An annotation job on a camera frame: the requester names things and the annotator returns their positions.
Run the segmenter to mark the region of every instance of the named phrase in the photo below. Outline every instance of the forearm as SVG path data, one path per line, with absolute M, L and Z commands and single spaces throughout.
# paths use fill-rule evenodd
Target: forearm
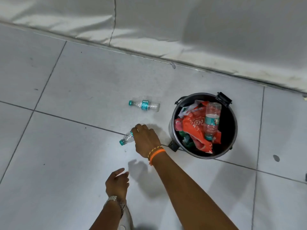
M 121 212 L 121 208 L 116 201 L 108 201 L 90 230 L 117 230 Z
M 231 220 L 166 153 L 152 160 L 185 230 L 237 229 Z

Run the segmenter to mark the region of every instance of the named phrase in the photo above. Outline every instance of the empty plastic bottle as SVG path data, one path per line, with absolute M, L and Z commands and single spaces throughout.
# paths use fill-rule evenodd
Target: empty plastic bottle
M 217 102 L 210 102 L 206 108 L 204 124 L 206 140 L 212 140 L 219 126 L 222 105 Z
M 129 106 L 136 106 L 138 108 L 141 108 L 142 110 L 148 111 L 152 110 L 155 112 L 158 112 L 160 110 L 160 104 L 147 101 L 147 100 L 142 100 L 142 101 L 129 101 Z
M 123 139 L 121 139 L 121 140 L 119 141 L 119 143 L 120 143 L 121 145 L 125 145 L 125 144 L 131 143 L 131 142 L 133 142 L 133 141 L 134 141 L 133 133 L 132 133 L 132 131 L 130 131 L 130 132 L 128 132 L 128 133 L 124 136 Z

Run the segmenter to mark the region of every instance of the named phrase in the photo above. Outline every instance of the person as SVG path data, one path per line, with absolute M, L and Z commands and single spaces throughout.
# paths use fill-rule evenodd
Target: person
M 132 133 L 136 151 L 151 160 L 185 230 L 237 230 L 209 195 L 167 155 L 153 129 L 137 124 Z M 106 193 L 111 199 L 109 198 L 90 230 L 118 229 L 129 187 L 129 173 L 121 174 L 123 171 L 124 168 L 116 170 L 107 179 Z

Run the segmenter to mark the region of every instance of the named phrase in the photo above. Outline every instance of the wrinkled fabric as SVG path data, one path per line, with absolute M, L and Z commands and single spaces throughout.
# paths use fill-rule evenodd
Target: wrinkled fabric
M 307 92 L 306 6 L 307 0 L 0 0 L 0 21 Z

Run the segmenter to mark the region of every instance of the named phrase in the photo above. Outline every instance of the watch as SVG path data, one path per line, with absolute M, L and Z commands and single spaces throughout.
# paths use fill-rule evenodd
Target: watch
M 120 218 L 122 218 L 122 215 L 124 214 L 124 208 L 125 208 L 125 204 L 121 201 L 121 199 L 119 197 L 117 197 L 116 195 L 110 196 L 108 198 L 108 200 L 106 201 L 105 205 L 103 206 L 103 208 L 106 206 L 106 204 L 108 203 L 108 201 L 116 201 L 122 211 Z

